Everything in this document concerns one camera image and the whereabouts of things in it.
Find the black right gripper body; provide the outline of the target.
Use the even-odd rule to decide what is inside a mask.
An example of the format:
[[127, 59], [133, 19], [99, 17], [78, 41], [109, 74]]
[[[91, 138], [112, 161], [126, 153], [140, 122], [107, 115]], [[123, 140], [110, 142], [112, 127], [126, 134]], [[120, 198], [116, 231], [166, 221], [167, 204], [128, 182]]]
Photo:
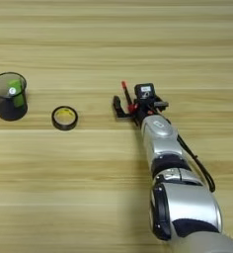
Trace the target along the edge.
[[134, 122], [141, 127], [145, 118], [149, 116], [159, 115], [165, 111], [169, 106], [168, 102], [163, 101], [160, 97], [155, 95], [154, 97], [148, 97], [146, 99], [140, 99], [141, 105], [138, 110], [134, 111], [134, 101], [128, 107], [129, 112], [133, 114]]

